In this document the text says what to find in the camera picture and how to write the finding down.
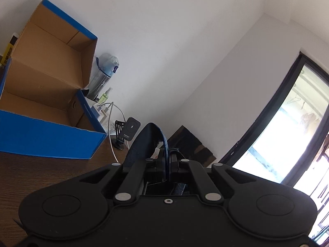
yellow package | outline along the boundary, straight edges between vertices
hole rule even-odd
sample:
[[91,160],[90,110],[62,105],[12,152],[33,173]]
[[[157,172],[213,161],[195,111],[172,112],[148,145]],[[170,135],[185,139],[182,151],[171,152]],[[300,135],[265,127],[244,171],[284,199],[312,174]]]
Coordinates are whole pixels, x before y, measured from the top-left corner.
[[17,33],[14,33],[13,36],[12,36],[12,39],[10,40],[9,44],[7,45],[7,48],[5,50],[5,52],[3,53],[3,57],[0,61],[0,63],[2,65],[6,65],[7,64],[7,61],[10,57],[10,54],[12,53],[12,50],[14,48],[14,44],[16,43],[17,41],[17,38],[18,38],[18,34]]

window frame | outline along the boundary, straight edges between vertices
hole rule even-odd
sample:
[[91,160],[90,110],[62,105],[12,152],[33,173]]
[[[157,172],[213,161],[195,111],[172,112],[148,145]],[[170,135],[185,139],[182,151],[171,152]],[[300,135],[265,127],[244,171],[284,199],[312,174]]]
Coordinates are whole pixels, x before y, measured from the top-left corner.
[[[274,93],[271,100],[262,110],[260,115],[250,126],[247,132],[241,137],[241,139],[225,154],[225,156],[220,160],[221,163],[233,166],[243,154],[253,145],[253,143],[258,139],[260,134],[267,127],[269,122],[272,120],[274,115],[277,113],[290,90],[294,86],[300,72],[302,71],[304,65],[307,65],[314,73],[316,73],[324,82],[329,85],[329,75],[315,62],[308,58],[303,53],[299,53],[299,56],[291,66],[287,75],[283,79],[281,85]],[[323,115],[323,118],[307,145],[304,153],[298,159],[294,167],[290,170],[287,176],[282,180],[281,184],[294,186],[297,181],[301,178],[304,172],[309,168],[310,164],[314,160],[318,150],[322,146],[325,137],[329,131],[329,105]]]

dark cardboard box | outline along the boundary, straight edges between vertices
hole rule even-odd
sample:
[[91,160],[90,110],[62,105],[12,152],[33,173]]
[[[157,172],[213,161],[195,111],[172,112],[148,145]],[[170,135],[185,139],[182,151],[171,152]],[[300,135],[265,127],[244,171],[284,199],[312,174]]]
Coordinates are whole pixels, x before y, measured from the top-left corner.
[[0,82],[0,151],[91,158],[106,138],[81,92],[96,43],[94,34],[42,0]]

brown wooden desk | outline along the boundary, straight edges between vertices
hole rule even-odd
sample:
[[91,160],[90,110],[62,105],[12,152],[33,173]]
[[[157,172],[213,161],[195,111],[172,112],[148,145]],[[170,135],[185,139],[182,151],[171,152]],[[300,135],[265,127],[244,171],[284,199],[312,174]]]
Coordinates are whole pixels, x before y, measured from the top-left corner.
[[[114,148],[122,163],[127,149]],[[0,153],[0,240],[13,246],[26,233],[14,222],[23,198],[31,192],[115,162],[108,138],[90,160],[40,158]]]

gray water bottle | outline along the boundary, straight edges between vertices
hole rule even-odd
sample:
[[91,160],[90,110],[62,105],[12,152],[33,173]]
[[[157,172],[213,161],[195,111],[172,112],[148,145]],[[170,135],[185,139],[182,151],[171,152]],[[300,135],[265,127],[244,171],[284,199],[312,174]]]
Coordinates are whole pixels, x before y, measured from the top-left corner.
[[98,71],[90,80],[87,88],[89,89],[89,93],[87,98],[94,100],[103,86],[108,82],[108,80],[116,73],[116,70],[119,67],[119,60],[115,56],[111,56],[107,59],[103,65],[99,65],[99,59],[96,57],[96,63],[98,67]]

